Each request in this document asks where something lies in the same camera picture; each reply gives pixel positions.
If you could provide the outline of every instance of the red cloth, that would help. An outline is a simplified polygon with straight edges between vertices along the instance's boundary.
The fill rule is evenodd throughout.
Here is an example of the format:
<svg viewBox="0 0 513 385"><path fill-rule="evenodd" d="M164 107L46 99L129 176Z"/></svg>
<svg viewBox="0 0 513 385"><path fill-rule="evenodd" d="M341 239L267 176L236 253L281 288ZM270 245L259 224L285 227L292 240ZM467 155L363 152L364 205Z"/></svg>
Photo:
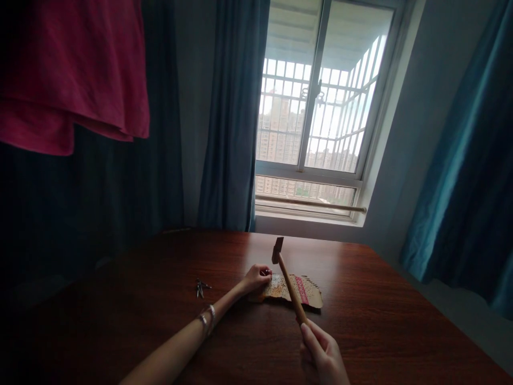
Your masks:
<svg viewBox="0 0 513 385"><path fill-rule="evenodd" d="M0 74L0 141L73 153L73 123L149 135L140 0L34 1Z"/></svg>

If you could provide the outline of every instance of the table surface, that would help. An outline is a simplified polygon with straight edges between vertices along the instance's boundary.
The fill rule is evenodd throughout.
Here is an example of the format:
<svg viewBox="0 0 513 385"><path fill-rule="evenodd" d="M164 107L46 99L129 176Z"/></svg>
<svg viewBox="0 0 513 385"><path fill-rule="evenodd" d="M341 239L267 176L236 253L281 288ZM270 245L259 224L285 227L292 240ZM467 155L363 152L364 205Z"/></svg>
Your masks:
<svg viewBox="0 0 513 385"><path fill-rule="evenodd" d="M155 237L18 323L31 373L40 382L120 381L251 265L270 265L275 241L202 230ZM291 274L308 275L320 287L324 306L307 316L337 340L353 385L512 383L368 246L286 237L282 255ZM196 278L213 287L204 302L196 299ZM300 342L289 303L242 299L177 382L304 383Z"/></svg>

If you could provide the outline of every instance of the window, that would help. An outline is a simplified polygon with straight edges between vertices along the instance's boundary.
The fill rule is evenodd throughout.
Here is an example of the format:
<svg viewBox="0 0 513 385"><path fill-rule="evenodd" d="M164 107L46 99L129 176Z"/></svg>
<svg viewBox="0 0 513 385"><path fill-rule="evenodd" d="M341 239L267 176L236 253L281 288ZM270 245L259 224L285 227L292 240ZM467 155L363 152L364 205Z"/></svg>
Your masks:
<svg viewBox="0 0 513 385"><path fill-rule="evenodd" d="M400 0L272 0L256 204L350 220L403 11Z"/></svg>

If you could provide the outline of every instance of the dark curtain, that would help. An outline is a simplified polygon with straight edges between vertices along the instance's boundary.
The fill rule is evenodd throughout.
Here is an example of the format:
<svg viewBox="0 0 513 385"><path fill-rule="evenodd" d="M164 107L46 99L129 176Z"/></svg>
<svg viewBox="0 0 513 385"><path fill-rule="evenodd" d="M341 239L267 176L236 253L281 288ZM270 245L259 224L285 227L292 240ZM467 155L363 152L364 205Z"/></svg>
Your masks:
<svg viewBox="0 0 513 385"><path fill-rule="evenodd" d="M472 290L513 320L513 0L462 80L402 252L422 282Z"/></svg>
<svg viewBox="0 0 513 385"><path fill-rule="evenodd" d="M254 224L258 110L270 0L217 2L214 81L198 223Z"/></svg>
<svg viewBox="0 0 513 385"><path fill-rule="evenodd" d="M72 280L183 224L173 2L143 0L150 137L117 142L76 126L56 157L0 143L3 284Z"/></svg>

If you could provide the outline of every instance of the pink pattern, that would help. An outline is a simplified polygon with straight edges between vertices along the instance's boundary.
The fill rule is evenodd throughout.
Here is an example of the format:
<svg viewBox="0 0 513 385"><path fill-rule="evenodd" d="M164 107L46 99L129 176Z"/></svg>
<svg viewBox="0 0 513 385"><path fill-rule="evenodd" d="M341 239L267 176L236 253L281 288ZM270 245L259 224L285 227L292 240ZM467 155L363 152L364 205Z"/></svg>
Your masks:
<svg viewBox="0 0 513 385"><path fill-rule="evenodd" d="M297 275L295 275L294 277L296 279L296 284L298 285L299 295L301 296L301 302L305 305L309 305L308 296L306 295L305 287L303 286L303 279L301 277L298 277Z"/></svg>

